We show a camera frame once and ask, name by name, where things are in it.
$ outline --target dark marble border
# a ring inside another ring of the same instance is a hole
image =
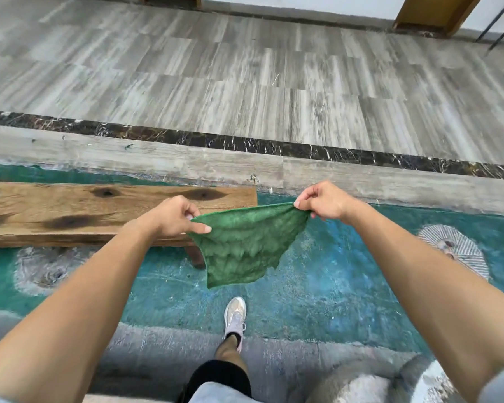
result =
[[[188,132],[166,128],[128,126],[116,123],[54,118],[25,113],[0,112],[0,126],[32,128],[62,133],[96,135],[153,141],[182,146],[206,147],[219,150],[242,151],[333,161],[350,164],[375,165],[405,170],[442,172],[445,174],[472,175],[475,177],[504,179],[504,165],[472,163],[407,154],[389,154],[369,150],[315,146],[311,144],[252,139],[248,137]]]

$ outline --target white sneaker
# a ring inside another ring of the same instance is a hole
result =
[[[243,346],[244,335],[243,332],[246,329],[244,324],[244,319],[247,317],[247,305],[242,299],[242,297],[233,298],[227,305],[224,311],[224,323],[226,324],[226,330],[224,331],[224,339],[228,336],[230,332],[235,332],[241,336],[241,342],[237,347],[237,352],[241,352]]]

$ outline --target wooden bench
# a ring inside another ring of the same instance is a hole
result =
[[[126,222],[177,195],[202,213],[257,205],[255,188],[0,182],[0,247],[102,245]],[[154,246],[194,243],[180,235]]]

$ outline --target microfiber cloth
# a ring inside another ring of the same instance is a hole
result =
[[[310,212],[293,203],[207,213],[192,219],[211,226],[210,233],[188,233],[204,256],[207,288],[244,284],[277,268],[282,254],[304,230]]]

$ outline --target drain cover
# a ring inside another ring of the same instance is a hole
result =
[[[446,224],[428,224],[419,232],[424,242],[441,250],[489,281],[489,267],[476,242]]]

